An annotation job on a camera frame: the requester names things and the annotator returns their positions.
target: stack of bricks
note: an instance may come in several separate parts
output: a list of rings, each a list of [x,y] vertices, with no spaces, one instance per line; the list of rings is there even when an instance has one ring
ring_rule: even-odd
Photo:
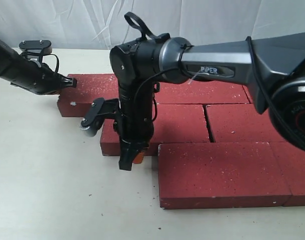
[[[83,117],[96,98],[117,98],[113,74],[72,74],[76,89],[58,100],[63,117]],[[161,83],[158,117],[146,155],[158,156],[165,209],[305,206],[305,152],[286,142],[246,88],[223,82]],[[106,120],[102,154],[118,156]]]

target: white table surface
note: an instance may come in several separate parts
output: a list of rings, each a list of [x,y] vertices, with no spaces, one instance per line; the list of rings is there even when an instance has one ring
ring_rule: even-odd
[[[108,51],[53,53],[64,75],[112,73]],[[305,207],[159,208],[156,159],[119,170],[57,99],[0,79],[0,240],[305,240]]]

